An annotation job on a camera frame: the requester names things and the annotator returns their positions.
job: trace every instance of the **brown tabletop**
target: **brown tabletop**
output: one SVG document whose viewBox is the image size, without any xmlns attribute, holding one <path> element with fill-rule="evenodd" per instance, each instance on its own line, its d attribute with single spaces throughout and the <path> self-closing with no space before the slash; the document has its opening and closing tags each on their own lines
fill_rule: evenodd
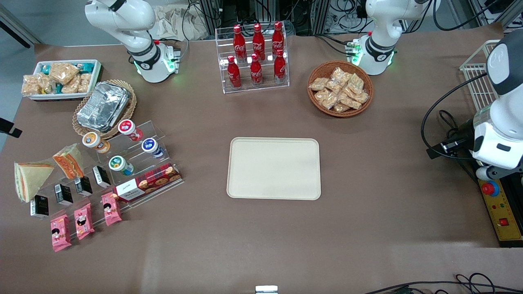
<svg viewBox="0 0 523 294">
<path fill-rule="evenodd" d="M 323 114 L 307 97 L 313 68 L 342 58 L 313 37 L 289 38 L 290 87 L 228 95 L 213 41 L 191 43 L 180 73 L 160 84 L 145 82 L 122 46 L 37 46 L 37 61 L 98 59 L 104 80 L 129 82 L 138 97 L 133 120 L 151 119 L 166 133 L 186 182 L 54 253 L 48 220 L 30 217 L 16 197 L 13 161 L 79 142 L 71 127 L 78 102 L 24 98 L 15 119 L 24 132 L 7 139 L 0 159 L 1 292 L 248 293 L 278 285 L 281 293 L 363 293 L 476 271 L 523 287 L 523 249 L 497 247 L 474 182 L 455 162 L 430 160 L 419 135 L 428 107 L 463 81 L 459 65 L 502 35 L 489 26 L 402 36 L 392 65 L 372 77 L 372 105 L 349 119 Z M 474 113 L 466 88 L 441 108 L 458 122 Z M 427 126 L 434 144 L 446 131 L 436 116 Z M 234 137 L 316 139 L 321 197 L 227 196 Z"/>
</svg>

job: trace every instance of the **wicker basket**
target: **wicker basket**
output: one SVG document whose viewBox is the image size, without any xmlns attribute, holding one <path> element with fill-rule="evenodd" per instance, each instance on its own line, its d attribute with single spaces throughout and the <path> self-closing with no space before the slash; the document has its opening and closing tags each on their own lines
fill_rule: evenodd
<svg viewBox="0 0 523 294">
<path fill-rule="evenodd" d="M 85 128 L 85 127 L 81 126 L 78 123 L 78 119 L 76 116 L 78 115 L 78 112 L 80 111 L 80 109 L 82 107 L 84 107 L 84 105 L 89 100 L 89 98 L 91 96 L 91 93 L 89 93 L 89 95 L 87 97 L 85 97 L 82 100 L 82 102 L 80 102 L 80 104 L 76 107 L 76 110 L 74 111 L 74 114 L 73 114 L 73 129 L 80 136 L 83 136 L 89 132 L 96 132 L 100 135 L 100 137 L 102 139 L 105 139 L 105 140 L 110 139 L 110 138 L 116 136 L 116 134 L 118 134 L 118 125 L 120 124 L 120 122 L 124 119 L 130 119 L 132 117 L 132 114 L 134 113 L 134 109 L 136 108 L 136 95 L 134 94 L 134 90 L 131 87 L 131 85 L 129 85 L 128 83 L 121 81 L 121 80 L 108 80 L 107 83 L 111 83 L 111 84 L 123 87 L 131 93 L 131 99 L 129 100 L 126 108 L 123 110 L 123 115 L 121 116 L 120 120 L 117 123 L 115 123 L 115 126 L 112 129 L 110 129 L 107 133 L 100 133 L 96 130 L 93 130 L 90 128 Z"/>
<path fill-rule="evenodd" d="M 336 67 L 339 67 L 344 72 L 356 73 L 363 80 L 363 82 L 364 82 L 363 88 L 367 92 L 367 94 L 369 94 L 369 100 L 367 100 L 367 102 L 365 102 L 361 106 L 360 109 L 357 109 L 357 110 L 349 109 L 344 112 L 335 112 L 332 110 L 328 110 L 328 109 L 324 108 L 322 105 L 320 105 L 320 103 L 316 100 L 316 98 L 314 97 L 314 93 L 315 93 L 314 91 L 312 91 L 310 88 L 307 88 L 307 93 L 309 93 L 309 98 L 311 99 L 312 103 L 319 110 L 323 111 L 324 113 L 326 113 L 328 115 L 332 115 L 335 117 L 355 116 L 355 115 L 361 113 L 362 111 L 364 111 L 365 109 L 367 109 L 367 107 L 369 107 L 370 103 L 372 102 L 372 97 L 374 96 L 374 88 L 372 86 L 372 81 L 370 80 L 369 75 L 366 74 L 366 72 L 364 72 L 361 68 L 359 68 L 347 61 L 341 61 L 341 60 L 327 61 L 325 63 L 320 64 L 318 67 L 316 67 L 312 71 L 311 75 L 309 76 L 309 83 L 307 84 L 307 86 L 312 84 L 312 82 L 314 82 L 314 80 L 319 77 L 330 78 L 332 72 L 334 71 L 334 69 Z"/>
</svg>

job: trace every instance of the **pink snack package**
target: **pink snack package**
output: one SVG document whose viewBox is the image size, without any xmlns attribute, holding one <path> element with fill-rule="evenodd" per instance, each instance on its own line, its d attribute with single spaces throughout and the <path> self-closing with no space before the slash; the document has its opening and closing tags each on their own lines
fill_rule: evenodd
<svg viewBox="0 0 523 294">
<path fill-rule="evenodd" d="M 80 209 L 74 211 L 74 225 L 76 226 L 76 236 L 78 240 L 85 238 L 85 236 L 93 233 L 93 220 L 91 218 L 91 203 L 86 204 Z"/>
<path fill-rule="evenodd" d="M 102 195 L 101 202 L 104 205 L 105 223 L 112 225 L 117 221 L 121 221 L 120 206 L 118 205 L 118 195 L 113 192 Z"/>
<path fill-rule="evenodd" d="M 51 242 L 55 252 L 71 246 L 71 236 L 69 235 L 69 218 L 66 214 L 51 221 L 51 235 Z"/>
</svg>

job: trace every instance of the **red button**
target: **red button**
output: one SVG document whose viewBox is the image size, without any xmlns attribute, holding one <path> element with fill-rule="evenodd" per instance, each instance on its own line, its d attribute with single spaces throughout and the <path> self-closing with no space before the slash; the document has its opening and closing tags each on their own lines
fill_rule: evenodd
<svg viewBox="0 0 523 294">
<path fill-rule="evenodd" d="M 492 195 L 494 192 L 496 192 L 496 190 L 494 189 L 494 185 L 492 185 L 491 183 L 485 183 L 481 185 L 481 191 L 483 191 L 483 193 L 487 195 Z"/>
</svg>

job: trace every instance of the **coca-cola bottle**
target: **coca-cola bottle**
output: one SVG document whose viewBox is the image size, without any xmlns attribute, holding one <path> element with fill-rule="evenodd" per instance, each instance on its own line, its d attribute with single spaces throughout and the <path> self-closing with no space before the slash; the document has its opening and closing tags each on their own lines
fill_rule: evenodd
<svg viewBox="0 0 523 294">
<path fill-rule="evenodd" d="M 227 57 L 229 65 L 227 66 L 227 72 L 229 73 L 229 80 L 231 81 L 231 87 L 234 90 L 238 90 L 242 87 L 242 80 L 240 79 L 240 69 L 238 65 L 234 63 L 234 56 L 229 55 Z"/>
<path fill-rule="evenodd" d="M 253 51 L 258 55 L 259 60 L 265 60 L 265 39 L 262 35 L 262 25 L 254 25 Z"/>
<path fill-rule="evenodd" d="M 251 63 L 251 81 L 253 87 L 257 88 L 263 83 L 262 76 L 262 65 L 258 61 L 258 55 L 256 53 L 251 54 L 253 62 Z"/>
<path fill-rule="evenodd" d="M 236 53 L 236 59 L 238 63 L 247 62 L 247 50 L 245 48 L 245 39 L 242 36 L 242 28 L 239 25 L 233 27 L 234 39 L 232 45 L 234 46 L 234 53 Z"/>
<path fill-rule="evenodd" d="M 283 33 L 281 32 L 281 21 L 274 23 L 274 34 L 272 34 L 272 59 L 276 58 L 276 51 L 283 49 Z"/>
<path fill-rule="evenodd" d="M 276 59 L 274 60 L 274 82 L 276 84 L 283 84 L 285 82 L 285 59 L 283 59 L 283 49 L 276 51 Z"/>
</svg>

